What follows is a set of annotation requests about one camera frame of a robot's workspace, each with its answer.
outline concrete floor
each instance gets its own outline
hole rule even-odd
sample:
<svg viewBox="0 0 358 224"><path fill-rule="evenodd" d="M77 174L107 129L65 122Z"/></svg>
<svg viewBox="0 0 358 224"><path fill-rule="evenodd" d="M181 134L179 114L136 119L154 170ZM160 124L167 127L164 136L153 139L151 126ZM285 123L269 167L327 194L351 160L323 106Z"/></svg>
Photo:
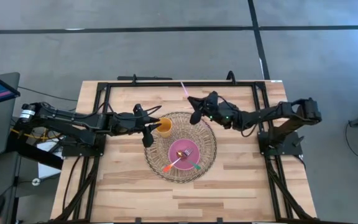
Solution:
<svg viewBox="0 0 358 224"><path fill-rule="evenodd" d="M358 0L254 2L260 26L358 25ZM0 0L0 29L212 25L251 26L247 1ZM323 115L300 130L318 216L358 223L358 157L344 139L347 120L358 117L358 30L261 35L271 79L283 80L288 100L313 97ZM83 80L133 73L217 79L228 70L237 79L262 78L252 31L0 35L0 73L19 72L21 86L67 98L78 97ZM22 90L14 115L34 101L75 107ZM349 130L349 140L358 152L358 129ZM34 203L45 209L30 211ZM52 203L53 192L24 198L18 217L45 221Z"/></svg>

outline wicker plate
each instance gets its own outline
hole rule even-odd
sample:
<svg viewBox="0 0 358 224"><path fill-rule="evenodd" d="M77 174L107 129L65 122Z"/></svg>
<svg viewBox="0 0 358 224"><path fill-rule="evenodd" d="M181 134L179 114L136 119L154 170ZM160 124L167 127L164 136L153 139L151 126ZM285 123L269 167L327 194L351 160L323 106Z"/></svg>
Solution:
<svg viewBox="0 0 358 224"><path fill-rule="evenodd" d="M175 183L187 183L201 177L212 166L216 157L216 139L211 127L201 120L196 125L191 125L191 113L176 112L165 114L162 117L172 120L172 133L169 138L162 138L156 130L152 132L154 143L145 148L146 161L150 168L159 177ZM168 150L171 144L178 139L190 139L200 149L201 158L198 165L200 170L179 170L172 167L169 172L162 169L171 162L168 158Z"/></svg>

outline orange cup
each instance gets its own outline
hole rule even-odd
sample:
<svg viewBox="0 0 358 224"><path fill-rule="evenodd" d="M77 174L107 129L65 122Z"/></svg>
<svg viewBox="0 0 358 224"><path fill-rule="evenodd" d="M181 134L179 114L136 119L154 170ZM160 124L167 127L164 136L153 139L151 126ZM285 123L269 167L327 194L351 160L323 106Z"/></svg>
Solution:
<svg viewBox="0 0 358 224"><path fill-rule="evenodd" d="M160 118L160 121L157 122L157 124L161 124L157 128L157 132L161 135L161 137L167 138L171 136L172 121L169 118Z"/></svg>

